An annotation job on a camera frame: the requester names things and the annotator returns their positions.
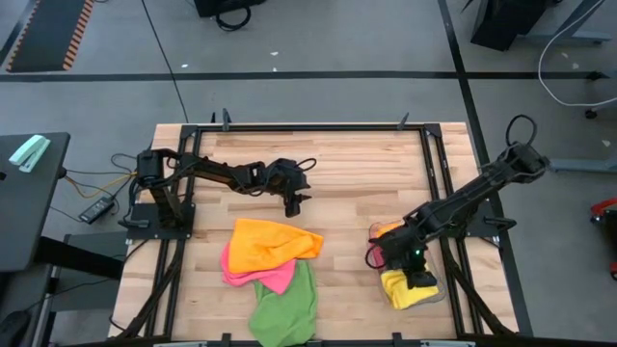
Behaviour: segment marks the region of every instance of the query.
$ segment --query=green cloth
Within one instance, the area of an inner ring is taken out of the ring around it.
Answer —
[[[293,280],[278,295],[255,280],[257,308],[249,320],[249,329],[264,347],[303,344],[315,334],[317,289],[309,263],[296,261]]]

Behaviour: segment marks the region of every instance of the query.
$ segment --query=orange cloth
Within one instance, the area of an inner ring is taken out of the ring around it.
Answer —
[[[269,221],[238,219],[229,241],[229,271],[270,270],[293,258],[319,255],[323,236]]]

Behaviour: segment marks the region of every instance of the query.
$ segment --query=pink cloth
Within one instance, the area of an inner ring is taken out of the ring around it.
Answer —
[[[273,292],[281,295],[293,279],[296,270],[296,259],[291,259],[283,265],[265,271],[255,271],[244,274],[232,274],[229,271],[229,244],[221,254],[221,267],[223,267],[223,282],[233,286],[240,286],[251,280],[260,280],[263,285]]]

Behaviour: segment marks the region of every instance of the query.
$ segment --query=gray floor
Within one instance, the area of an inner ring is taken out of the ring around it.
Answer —
[[[467,71],[533,71],[539,45],[517,41],[510,51],[498,53],[469,43],[476,8],[460,13],[466,2],[447,4]],[[0,3],[0,42],[25,3]],[[434,0],[269,0],[255,8],[247,29],[236,33],[221,32],[212,20],[199,19],[184,0],[146,3],[174,72],[454,70]],[[566,1],[547,13],[537,30],[554,30],[576,4]],[[616,13],[617,2],[607,1],[585,28],[617,37]],[[555,47],[545,69],[616,68],[616,52],[617,42]],[[68,73],[166,72],[139,0],[95,4],[77,62]],[[549,84],[572,101],[598,101],[617,91],[614,81]],[[470,86],[492,158],[504,147],[507,122],[520,113],[538,121],[536,147],[549,157],[602,159],[615,152],[615,110],[586,120],[582,110],[558,105],[534,80],[473,80]],[[468,120],[456,80],[182,81],[178,88],[194,122],[209,121],[223,107],[234,121],[399,120],[406,112],[414,121]],[[69,132],[66,166],[75,170],[113,169],[109,157],[145,148],[156,123],[184,120],[172,82],[0,83],[0,105],[0,134]],[[524,129],[517,131],[524,136]],[[100,185],[109,177],[79,178]],[[536,335],[617,340],[617,283],[607,273],[615,250],[588,223],[590,205],[611,198],[615,182],[612,175],[549,173],[531,186],[501,194],[505,212],[519,222],[511,235]],[[126,195],[121,203],[124,211]],[[89,204],[65,182],[53,200],[72,215]],[[50,212],[44,234],[60,239],[65,233],[117,231],[116,219],[107,216],[88,227]],[[53,339],[63,344],[101,340],[109,313],[62,314]]]

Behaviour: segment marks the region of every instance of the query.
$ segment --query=white cable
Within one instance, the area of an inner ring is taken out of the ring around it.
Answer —
[[[562,30],[559,33],[557,33],[549,41],[549,44],[547,44],[547,46],[544,48],[544,51],[542,51],[542,55],[540,56],[540,62],[538,62],[538,79],[540,80],[540,83],[542,83],[542,86],[544,87],[544,89],[546,89],[547,92],[549,92],[550,96],[552,96],[552,98],[555,99],[555,101],[559,102],[560,104],[562,104],[564,106],[572,106],[572,107],[598,107],[598,106],[602,106],[602,105],[611,103],[613,101],[617,101],[617,97],[614,97],[614,98],[611,98],[610,100],[606,100],[606,101],[602,101],[602,102],[597,102],[597,103],[593,103],[593,104],[568,103],[568,102],[560,100],[557,96],[555,96],[555,94],[550,91],[549,87],[547,87],[547,85],[544,83],[544,80],[542,79],[542,61],[544,60],[544,56],[547,53],[547,50],[549,50],[549,47],[552,45],[552,43],[555,40],[559,39],[559,37],[563,33],[567,32],[568,30],[570,30],[570,28],[572,28],[573,26],[577,25],[577,23],[579,23],[588,14],[590,14],[591,12],[596,10],[603,2],[604,2],[604,0],[599,0],[598,3],[596,3],[596,5],[592,6],[591,9],[589,9],[589,11],[587,11],[579,19],[575,20],[574,22],[572,22],[572,24],[568,25],[564,30]]]

